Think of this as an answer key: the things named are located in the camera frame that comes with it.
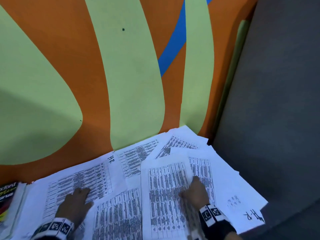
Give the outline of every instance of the black and white wristband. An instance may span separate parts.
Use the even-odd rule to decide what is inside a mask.
[[[214,223],[221,222],[223,220],[229,222],[228,218],[212,204],[205,205],[199,211],[208,227],[211,227]]]
[[[36,240],[44,236],[56,237],[60,240],[70,239],[74,230],[74,224],[66,218],[54,218],[44,222],[35,230],[30,240]]]

